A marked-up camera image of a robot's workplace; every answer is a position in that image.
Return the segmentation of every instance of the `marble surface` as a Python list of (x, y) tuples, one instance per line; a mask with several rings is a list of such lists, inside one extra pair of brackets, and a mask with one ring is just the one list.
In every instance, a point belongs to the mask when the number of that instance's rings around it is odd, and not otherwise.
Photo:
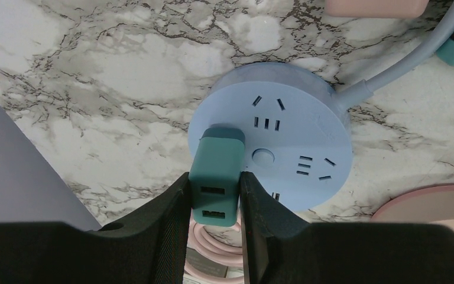
[[(0, 0), (0, 105), (105, 224), (190, 169), (188, 123), (222, 74), (289, 62), (344, 88), (402, 58), (449, 6), (381, 20), (327, 17), (323, 2)], [(454, 182), (454, 68), (433, 57), (350, 114), (354, 169), (303, 218), (366, 221)]]

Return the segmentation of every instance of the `cable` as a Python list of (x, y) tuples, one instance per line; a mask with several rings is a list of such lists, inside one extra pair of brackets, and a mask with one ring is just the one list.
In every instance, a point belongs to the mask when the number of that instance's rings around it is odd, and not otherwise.
[[(236, 224), (234, 224), (231, 228), (237, 232), (241, 231), (240, 213), (238, 213), (238, 220)], [(243, 267), (242, 248), (232, 247), (215, 240), (205, 231), (205, 226), (198, 224), (193, 218), (190, 219), (189, 224), (189, 242), (198, 253), (216, 263), (231, 267)], [(244, 283), (243, 276), (234, 278), (219, 278), (204, 274), (195, 269), (187, 260), (185, 261), (185, 271), (200, 280), (204, 280), (212, 284)]]
[(361, 80), (335, 95), (345, 109), (373, 96), (373, 92), (405, 75), (428, 59), (454, 33), (454, 2), (429, 37), (396, 64), (370, 80)]

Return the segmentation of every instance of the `round power strip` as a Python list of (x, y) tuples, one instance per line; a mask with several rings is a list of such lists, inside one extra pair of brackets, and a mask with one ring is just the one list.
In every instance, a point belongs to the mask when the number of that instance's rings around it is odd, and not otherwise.
[(189, 125), (189, 149), (210, 127), (243, 131), (245, 170), (290, 210), (331, 198), (352, 166), (349, 115), (335, 91), (306, 69), (253, 63), (222, 77)]

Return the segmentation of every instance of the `pink cable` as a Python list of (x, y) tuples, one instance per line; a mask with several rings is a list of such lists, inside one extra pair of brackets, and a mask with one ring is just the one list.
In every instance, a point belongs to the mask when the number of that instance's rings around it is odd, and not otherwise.
[[(190, 219), (189, 225), (189, 243), (202, 256), (225, 266), (243, 267), (242, 248), (232, 247), (215, 240), (205, 231), (205, 226), (198, 224), (193, 218)], [(231, 227), (237, 232), (241, 231), (241, 215), (238, 214), (238, 220)], [(185, 261), (185, 271), (203, 281), (212, 284), (242, 284), (244, 277), (220, 278), (202, 273), (195, 269), (187, 260)]]

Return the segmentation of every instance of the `gray surface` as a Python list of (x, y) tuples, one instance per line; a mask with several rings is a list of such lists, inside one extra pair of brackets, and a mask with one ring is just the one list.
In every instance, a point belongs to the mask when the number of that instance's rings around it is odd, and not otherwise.
[(0, 222), (100, 225), (0, 107)]
[(195, 269), (207, 275), (215, 277), (225, 277), (227, 275), (227, 266), (207, 259), (190, 247), (187, 248), (186, 259)]

